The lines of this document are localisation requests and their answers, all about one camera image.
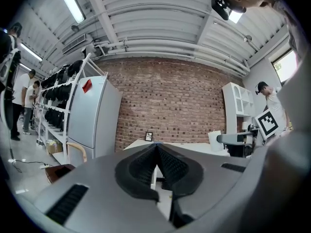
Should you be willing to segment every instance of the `floor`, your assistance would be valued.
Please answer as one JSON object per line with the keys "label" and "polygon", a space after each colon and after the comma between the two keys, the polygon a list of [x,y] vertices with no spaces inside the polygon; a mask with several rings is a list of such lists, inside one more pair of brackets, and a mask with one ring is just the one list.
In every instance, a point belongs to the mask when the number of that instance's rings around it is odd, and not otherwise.
{"label": "floor", "polygon": [[[39,161],[52,166],[59,165],[52,156],[46,154],[45,147],[36,145],[37,134],[35,131],[30,130],[31,135],[22,133],[22,119],[18,121],[17,127],[21,133],[21,141],[11,140],[11,147],[16,160],[22,161],[25,159],[25,162]],[[39,168],[43,164],[16,162],[14,165],[22,172],[19,173],[9,162],[12,159],[9,139],[9,132],[0,121],[0,156],[10,177],[9,186],[17,196],[24,196],[29,202],[33,203],[38,194],[50,185],[45,170]]]}

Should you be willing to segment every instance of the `brick wall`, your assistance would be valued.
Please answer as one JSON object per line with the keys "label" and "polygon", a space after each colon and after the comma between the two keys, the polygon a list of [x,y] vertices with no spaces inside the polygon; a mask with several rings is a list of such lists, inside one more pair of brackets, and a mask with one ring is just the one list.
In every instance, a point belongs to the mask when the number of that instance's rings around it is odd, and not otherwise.
{"label": "brick wall", "polygon": [[163,58],[127,58],[97,62],[122,92],[116,151],[147,131],[153,140],[208,142],[208,132],[225,132],[222,87],[242,80],[218,69]]}

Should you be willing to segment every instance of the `cardboard box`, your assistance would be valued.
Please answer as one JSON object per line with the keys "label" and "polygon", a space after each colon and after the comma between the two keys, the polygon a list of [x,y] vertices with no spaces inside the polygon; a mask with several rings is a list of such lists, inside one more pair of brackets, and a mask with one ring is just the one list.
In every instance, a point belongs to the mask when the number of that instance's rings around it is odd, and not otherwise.
{"label": "cardboard box", "polygon": [[47,152],[49,154],[59,153],[63,151],[63,146],[60,142],[47,141]]}

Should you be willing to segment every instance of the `wooden chair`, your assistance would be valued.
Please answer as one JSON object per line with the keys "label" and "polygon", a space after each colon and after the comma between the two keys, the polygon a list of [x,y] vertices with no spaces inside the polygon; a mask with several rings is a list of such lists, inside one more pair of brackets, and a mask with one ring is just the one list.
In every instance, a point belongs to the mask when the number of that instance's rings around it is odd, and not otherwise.
{"label": "wooden chair", "polygon": [[[68,146],[68,151],[67,151],[68,160],[70,160],[70,148],[69,147],[73,147],[76,150],[79,150],[82,152],[83,162],[84,163],[87,162],[86,151],[81,145],[76,144],[76,143],[67,142],[67,146]],[[67,172],[69,172],[73,169],[75,169],[75,167],[73,165],[65,164],[65,165],[47,167],[45,169],[45,173],[46,173],[50,183],[54,183],[57,180],[59,180],[61,177],[66,175]]]}

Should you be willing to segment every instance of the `ceiling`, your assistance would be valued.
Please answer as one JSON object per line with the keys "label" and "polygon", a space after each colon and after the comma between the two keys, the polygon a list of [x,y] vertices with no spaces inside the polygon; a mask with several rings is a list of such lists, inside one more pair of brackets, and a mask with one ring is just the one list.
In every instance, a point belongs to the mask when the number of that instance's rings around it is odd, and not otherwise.
{"label": "ceiling", "polygon": [[[74,33],[70,27],[77,23],[63,0],[26,0],[12,23],[22,24],[21,42],[43,58],[39,62],[21,49],[21,62],[43,76],[66,63],[62,48],[83,33],[108,43],[124,39],[186,42],[223,53],[245,65],[244,60],[248,61],[262,49],[285,24],[270,8],[248,9],[237,24],[223,21],[211,9],[210,1],[77,0],[86,20],[78,25],[80,31]],[[244,41],[245,35],[252,37],[251,44]],[[156,56],[166,57],[163,52],[153,51]],[[225,68],[224,60],[208,59],[207,63],[219,69],[224,66],[224,70],[243,76]]]}

